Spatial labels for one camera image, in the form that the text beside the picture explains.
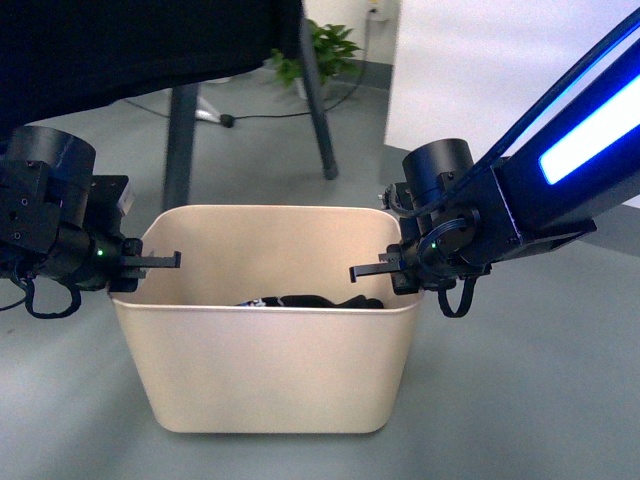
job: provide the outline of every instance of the black tablecloth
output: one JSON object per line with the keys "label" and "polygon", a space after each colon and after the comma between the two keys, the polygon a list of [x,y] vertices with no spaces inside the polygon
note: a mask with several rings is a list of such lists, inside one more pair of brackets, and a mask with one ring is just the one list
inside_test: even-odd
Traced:
{"label": "black tablecloth", "polygon": [[297,54],[300,0],[0,1],[0,137]]}

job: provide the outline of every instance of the green leaves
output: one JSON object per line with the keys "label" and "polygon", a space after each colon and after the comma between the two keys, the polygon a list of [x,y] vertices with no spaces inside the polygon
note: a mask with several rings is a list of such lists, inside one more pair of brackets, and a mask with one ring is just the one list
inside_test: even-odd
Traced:
{"label": "green leaves", "polygon": [[[354,42],[347,40],[352,28],[345,25],[319,26],[313,20],[309,22],[309,29],[313,39],[313,48],[316,52],[320,83],[325,84],[329,78],[340,73],[355,75],[359,69],[349,59],[354,52],[361,50]],[[279,50],[272,50],[273,63],[276,67],[276,78],[285,87],[291,85],[295,78],[302,76],[302,64],[298,59],[285,58]]]}

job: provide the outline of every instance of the electrical outlet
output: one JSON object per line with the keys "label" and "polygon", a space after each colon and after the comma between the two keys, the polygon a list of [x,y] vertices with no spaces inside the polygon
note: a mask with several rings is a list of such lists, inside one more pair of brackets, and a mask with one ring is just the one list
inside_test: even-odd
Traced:
{"label": "electrical outlet", "polygon": [[374,22],[389,20],[389,3],[391,0],[364,0],[367,18]]}

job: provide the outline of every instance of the beige plastic bin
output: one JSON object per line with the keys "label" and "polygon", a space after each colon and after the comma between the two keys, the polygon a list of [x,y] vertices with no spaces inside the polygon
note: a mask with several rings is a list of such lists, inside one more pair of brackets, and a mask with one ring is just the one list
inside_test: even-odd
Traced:
{"label": "beige plastic bin", "polygon": [[[421,295],[388,275],[352,284],[400,238],[357,208],[189,206],[158,217],[145,253],[182,252],[114,294],[158,422],[175,432],[364,433],[391,415]],[[266,296],[375,297],[384,310],[234,307]]]}

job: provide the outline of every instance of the blue led light strip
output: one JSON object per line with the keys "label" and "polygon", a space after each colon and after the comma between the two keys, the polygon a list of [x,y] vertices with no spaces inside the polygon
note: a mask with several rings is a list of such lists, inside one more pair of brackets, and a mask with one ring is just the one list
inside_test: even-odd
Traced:
{"label": "blue led light strip", "polygon": [[540,156],[540,168],[554,185],[640,125],[640,76]]}

